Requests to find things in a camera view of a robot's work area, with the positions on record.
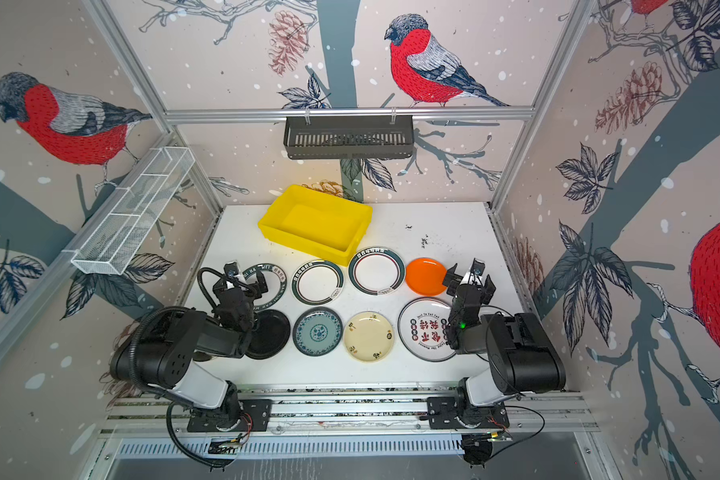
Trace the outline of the white plate red characters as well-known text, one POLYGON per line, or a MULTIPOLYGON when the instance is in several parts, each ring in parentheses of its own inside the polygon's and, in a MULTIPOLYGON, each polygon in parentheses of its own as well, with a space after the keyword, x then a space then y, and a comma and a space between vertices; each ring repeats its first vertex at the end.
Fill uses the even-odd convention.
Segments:
POLYGON ((405 348, 415 357, 432 363, 456 355, 445 338, 451 306, 443 300, 422 297, 407 303, 398 317, 397 330, 405 348))

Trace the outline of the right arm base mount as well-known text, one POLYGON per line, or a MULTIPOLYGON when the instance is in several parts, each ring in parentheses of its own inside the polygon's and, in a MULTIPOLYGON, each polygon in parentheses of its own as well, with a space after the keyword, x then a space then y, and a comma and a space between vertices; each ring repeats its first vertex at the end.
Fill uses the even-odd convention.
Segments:
POLYGON ((503 403, 476 407, 456 397, 428 397, 425 417, 433 430, 509 428, 503 403))

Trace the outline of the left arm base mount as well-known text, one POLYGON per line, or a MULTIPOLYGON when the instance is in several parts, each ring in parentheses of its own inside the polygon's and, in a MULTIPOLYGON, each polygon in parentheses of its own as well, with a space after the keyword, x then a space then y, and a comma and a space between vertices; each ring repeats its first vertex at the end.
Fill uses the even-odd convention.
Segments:
POLYGON ((193 408, 187 424, 190 433, 264 432, 273 402, 269 399, 231 400, 217 409, 193 408))

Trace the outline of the orange plastic plate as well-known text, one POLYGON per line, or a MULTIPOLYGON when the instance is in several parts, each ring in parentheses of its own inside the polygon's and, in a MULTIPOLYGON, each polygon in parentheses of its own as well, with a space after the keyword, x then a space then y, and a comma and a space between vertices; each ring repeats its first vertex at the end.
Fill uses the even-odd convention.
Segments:
POLYGON ((447 273, 445 266, 431 258, 417 258, 406 266, 405 282, 416 294, 435 297, 446 291, 443 284, 447 273))

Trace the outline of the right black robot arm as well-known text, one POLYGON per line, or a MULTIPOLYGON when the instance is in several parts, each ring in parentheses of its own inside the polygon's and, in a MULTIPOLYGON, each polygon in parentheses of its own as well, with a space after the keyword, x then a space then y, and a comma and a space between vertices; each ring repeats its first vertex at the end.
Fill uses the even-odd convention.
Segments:
POLYGON ((488 363, 484 372, 459 381, 458 415, 485 416, 512 396, 562 390, 564 365, 538 317, 492 306, 496 286, 483 262, 475 259, 464 275, 456 269, 447 269, 443 280, 453 299, 444 327, 446 343, 459 355, 483 354, 488 363))

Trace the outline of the large green rimmed white plate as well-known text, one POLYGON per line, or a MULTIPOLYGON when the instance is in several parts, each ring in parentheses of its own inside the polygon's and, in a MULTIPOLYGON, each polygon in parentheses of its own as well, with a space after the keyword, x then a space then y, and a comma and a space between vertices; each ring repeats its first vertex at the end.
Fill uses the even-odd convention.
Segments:
POLYGON ((380 296, 397 290, 405 280, 405 264, 391 249, 369 247, 360 250, 348 266, 352 285, 361 293, 380 296))

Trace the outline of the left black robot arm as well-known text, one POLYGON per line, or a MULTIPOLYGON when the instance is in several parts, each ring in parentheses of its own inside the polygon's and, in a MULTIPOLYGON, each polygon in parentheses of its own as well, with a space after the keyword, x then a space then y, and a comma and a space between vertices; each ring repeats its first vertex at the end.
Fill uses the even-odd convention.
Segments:
POLYGON ((236 419, 236 386, 199 366, 194 355, 243 357, 258 326, 254 302, 268 285, 261 273, 248 281, 235 262, 222 272, 199 269, 197 283, 211 312, 169 306, 148 314, 113 354, 109 373, 186 408, 236 419))

